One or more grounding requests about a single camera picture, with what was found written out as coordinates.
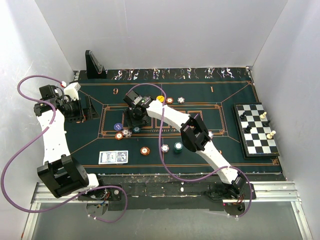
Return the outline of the green chips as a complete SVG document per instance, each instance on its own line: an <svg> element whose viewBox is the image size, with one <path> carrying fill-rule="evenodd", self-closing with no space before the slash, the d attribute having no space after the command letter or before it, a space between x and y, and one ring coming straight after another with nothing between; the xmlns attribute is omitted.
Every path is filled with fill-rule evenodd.
<svg viewBox="0 0 320 240"><path fill-rule="evenodd" d="M141 131L141 128L139 126L135 126L132 130L134 133L139 133Z"/></svg>

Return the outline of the purple small blind button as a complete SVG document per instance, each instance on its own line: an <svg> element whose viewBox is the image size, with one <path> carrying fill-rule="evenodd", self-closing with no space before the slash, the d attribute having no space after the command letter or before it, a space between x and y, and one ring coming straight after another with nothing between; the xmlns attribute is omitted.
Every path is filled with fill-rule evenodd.
<svg viewBox="0 0 320 240"><path fill-rule="evenodd" d="M121 123L115 123L113 126L115 131L121 131L123 129L123 125Z"/></svg>

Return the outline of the orange chips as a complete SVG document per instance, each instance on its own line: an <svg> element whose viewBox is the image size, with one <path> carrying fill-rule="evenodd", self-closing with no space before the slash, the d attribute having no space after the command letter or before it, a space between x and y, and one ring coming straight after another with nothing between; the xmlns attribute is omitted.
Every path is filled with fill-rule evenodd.
<svg viewBox="0 0 320 240"><path fill-rule="evenodd" d="M123 137L124 137L124 135L123 135L121 132L117 132L117 133L115 134L115 139L116 139L116 140L121 140Z"/></svg>
<svg viewBox="0 0 320 240"><path fill-rule="evenodd" d="M166 99L166 103L167 104L172 104L174 102L174 99L172 98L172 97L168 97L167 99Z"/></svg>

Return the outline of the yellow big blind button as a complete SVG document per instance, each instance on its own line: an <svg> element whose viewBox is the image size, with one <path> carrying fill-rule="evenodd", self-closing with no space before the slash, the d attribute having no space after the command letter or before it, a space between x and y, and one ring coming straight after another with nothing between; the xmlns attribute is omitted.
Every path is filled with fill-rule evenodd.
<svg viewBox="0 0 320 240"><path fill-rule="evenodd" d="M162 96L162 95L158 95L158 96L156 97L156 99L157 99L158 101L160 101L161 103L163 103L163 102L165 101L165 97Z"/></svg>

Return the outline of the orange poker chip stack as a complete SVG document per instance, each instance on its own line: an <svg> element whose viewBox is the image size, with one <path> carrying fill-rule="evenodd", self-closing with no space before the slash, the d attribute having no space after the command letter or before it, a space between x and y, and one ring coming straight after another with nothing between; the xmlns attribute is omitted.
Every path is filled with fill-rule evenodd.
<svg viewBox="0 0 320 240"><path fill-rule="evenodd" d="M140 149L140 153L143 155L143 156L147 156L150 154L150 149L146 146L142 147Z"/></svg>

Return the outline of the blue playing card deck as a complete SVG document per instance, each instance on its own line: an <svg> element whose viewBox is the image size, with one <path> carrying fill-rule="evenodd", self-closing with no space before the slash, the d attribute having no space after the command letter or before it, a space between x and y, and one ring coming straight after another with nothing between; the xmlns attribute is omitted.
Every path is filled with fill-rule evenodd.
<svg viewBox="0 0 320 240"><path fill-rule="evenodd" d="M99 165L123 165L127 164L129 159L128 150L112 150L99 152Z"/></svg>

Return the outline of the green poker chip stack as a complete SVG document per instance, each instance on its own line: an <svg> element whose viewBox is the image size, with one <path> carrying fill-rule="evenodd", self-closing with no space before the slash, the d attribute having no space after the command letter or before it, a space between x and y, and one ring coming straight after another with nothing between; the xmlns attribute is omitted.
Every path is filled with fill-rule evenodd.
<svg viewBox="0 0 320 240"><path fill-rule="evenodd" d="M183 144L182 144L181 142L176 142L176 143L174 144L174 152L175 152L176 154L181 153L181 152L182 152L182 149L183 149Z"/></svg>

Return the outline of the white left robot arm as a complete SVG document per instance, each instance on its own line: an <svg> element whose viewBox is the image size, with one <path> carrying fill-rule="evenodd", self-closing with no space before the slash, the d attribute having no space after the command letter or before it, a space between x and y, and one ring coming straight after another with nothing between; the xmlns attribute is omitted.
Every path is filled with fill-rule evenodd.
<svg viewBox="0 0 320 240"><path fill-rule="evenodd" d="M72 157L66 140L65 122L81 123L99 116L90 96L85 97L86 107L82 107L78 94L80 87L79 83L73 82L62 94L54 85L39 89L41 102L36 103L33 110L45 133L43 165L37 168L37 174L56 198L89 190L95 200L101 200L106 196L106 187L99 183L96 174L88 174Z"/></svg>

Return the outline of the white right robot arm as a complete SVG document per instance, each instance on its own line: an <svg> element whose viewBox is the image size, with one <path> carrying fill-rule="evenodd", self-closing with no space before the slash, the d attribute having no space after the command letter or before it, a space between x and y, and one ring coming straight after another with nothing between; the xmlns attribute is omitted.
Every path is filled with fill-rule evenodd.
<svg viewBox="0 0 320 240"><path fill-rule="evenodd" d="M226 187L227 195L237 199L245 192L245 176L231 167L215 147L209 131L198 113L186 114L163 104L151 96L141 96L131 90L123 99L136 119L150 117L174 127L181 135L183 146L202 157Z"/></svg>

